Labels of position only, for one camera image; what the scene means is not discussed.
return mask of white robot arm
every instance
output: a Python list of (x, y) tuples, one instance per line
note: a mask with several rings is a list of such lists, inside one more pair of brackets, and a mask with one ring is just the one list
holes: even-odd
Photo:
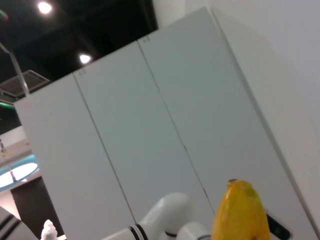
[(129, 226), (103, 240), (159, 240), (165, 232), (169, 239), (210, 240), (211, 235), (200, 223), (190, 222), (190, 198), (180, 192), (161, 198), (140, 223)]

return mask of white wall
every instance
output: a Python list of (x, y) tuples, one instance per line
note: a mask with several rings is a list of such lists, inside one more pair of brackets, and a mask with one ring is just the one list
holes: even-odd
[(284, 164), (319, 228), (320, 2), (185, 0), (181, 4), (186, 13), (202, 6), (216, 13)]
[(17, 219), (20, 219), (20, 215), (15, 203), (15, 200), (10, 190), (0, 192), (0, 207), (7, 210), (9, 213), (14, 215)]

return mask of cabinet door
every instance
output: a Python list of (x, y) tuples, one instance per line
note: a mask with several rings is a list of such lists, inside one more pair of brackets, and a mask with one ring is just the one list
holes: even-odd
[(134, 223), (73, 75), (15, 106), (68, 239), (100, 240)]
[(316, 239), (207, 10), (139, 44), (213, 208), (229, 179), (244, 179), (295, 239)]
[(75, 72), (84, 99), (140, 221), (163, 196), (188, 194), (211, 228), (210, 203), (135, 42)]

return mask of yellow banana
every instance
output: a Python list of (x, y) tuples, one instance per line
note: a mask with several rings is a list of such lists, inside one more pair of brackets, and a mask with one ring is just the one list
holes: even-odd
[(267, 215), (250, 183), (228, 182), (215, 213), (211, 240), (270, 240)]

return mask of metal pole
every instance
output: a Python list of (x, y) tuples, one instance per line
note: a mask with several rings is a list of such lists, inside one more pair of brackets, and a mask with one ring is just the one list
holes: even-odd
[(17, 74), (18, 77), (19, 77), (19, 80), (20, 80), (20, 83), (21, 83), (23, 92), (24, 92), (25, 96), (27, 97), (27, 96), (30, 95), (30, 92), (29, 92), (27, 83), (26, 83), (26, 81), (25, 81), (24, 75), (23, 75), (22, 72), (21, 72), (21, 69), (20, 69), (20, 67), (19, 67), (19, 64), (18, 64), (18, 61), (17, 61), (17, 59), (16, 59), (15, 54), (14, 54), (13, 52), (10, 52), (9, 54), (10, 54), (10, 57), (11, 57), (11, 60), (12, 60), (14, 69), (15, 69), (15, 71), (16, 71), (16, 74)]

